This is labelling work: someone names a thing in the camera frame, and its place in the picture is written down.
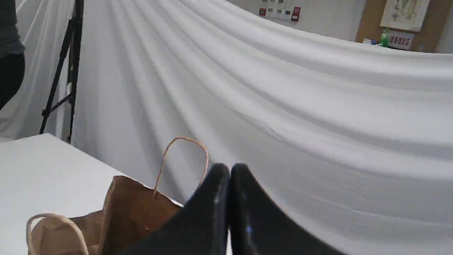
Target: twisted paper handle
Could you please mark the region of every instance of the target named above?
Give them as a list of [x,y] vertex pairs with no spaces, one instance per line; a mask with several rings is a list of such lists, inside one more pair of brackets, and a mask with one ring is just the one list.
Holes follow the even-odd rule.
[[206,177],[206,173],[207,173],[207,165],[209,164],[209,154],[207,153],[207,149],[206,147],[200,143],[199,141],[195,141],[193,139],[190,139],[190,138],[187,138],[187,137],[177,137],[175,139],[173,139],[167,146],[167,148],[165,149],[165,152],[164,152],[164,157],[162,158],[162,165],[160,167],[160,172],[159,172],[159,176],[157,176],[157,181],[156,181],[156,185],[154,186],[154,191],[153,191],[153,199],[156,200],[156,194],[157,194],[157,185],[159,184],[159,181],[160,181],[160,176],[162,175],[162,171],[164,170],[164,164],[165,164],[165,158],[167,156],[167,153],[170,149],[170,147],[179,139],[183,139],[183,140],[186,140],[186,141],[189,141],[189,142],[193,142],[197,145],[199,145],[201,148],[203,148],[203,150],[206,152],[206,165],[204,167],[204,173],[203,173],[203,176],[201,178],[201,181],[200,183],[198,184],[198,187],[200,187],[201,183],[203,182],[204,180],[204,177]]
[[80,241],[80,244],[82,245],[82,253],[83,255],[89,255],[88,254],[88,246],[87,243],[85,242],[85,238],[83,237],[82,231],[79,229],[79,227],[70,219],[61,216],[61,215],[56,215],[53,213],[42,213],[35,215],[31,217],[28,222],[27,222],[27,246],[29,248],[30,255],[38,255],[33,247],[33,242],[32,242],[32,237],[31,237],[31,224],[34,220],[39,219],[39,218],[57,218],[60,221],[68,224],[77,234],[77,237]]

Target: black plastic item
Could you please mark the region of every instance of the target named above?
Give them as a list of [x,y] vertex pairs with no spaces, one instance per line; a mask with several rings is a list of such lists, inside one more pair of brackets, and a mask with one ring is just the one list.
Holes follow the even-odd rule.
[[225,255],[230,173],[215,164],[186,205],[162,228],[123,255]]
[[282,212],[247,165],[233,167],[228,200],[234,255],[343,255]]

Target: artwork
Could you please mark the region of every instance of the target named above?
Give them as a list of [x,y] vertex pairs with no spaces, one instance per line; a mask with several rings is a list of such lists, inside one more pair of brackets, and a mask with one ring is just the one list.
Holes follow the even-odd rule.
[[419,32],[429,0],[387,0],[381,26]]

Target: draped white cloth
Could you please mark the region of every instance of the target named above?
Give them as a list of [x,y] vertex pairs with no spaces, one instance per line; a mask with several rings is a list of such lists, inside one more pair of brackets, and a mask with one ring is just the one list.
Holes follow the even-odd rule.
[[[451,254],[452,70],[453,55],[310,34],[223,0],[86,1],[74,144],[152,185],[168,142],[193,137],[342,251]],[[191,146],[164,173],[178,201],[202,174]]]
[[[0,112],[0,142],[38,134],[73,5],[74,0],[16,1],[25,76],[19,92]],[[47,132],[56,132],[56,116],[50,116]]]

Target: person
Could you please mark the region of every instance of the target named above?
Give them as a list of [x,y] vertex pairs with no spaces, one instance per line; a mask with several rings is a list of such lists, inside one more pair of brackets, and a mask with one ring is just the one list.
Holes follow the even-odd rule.
[[0,110],[18,92],[25,73],[15,0],[0,0]]

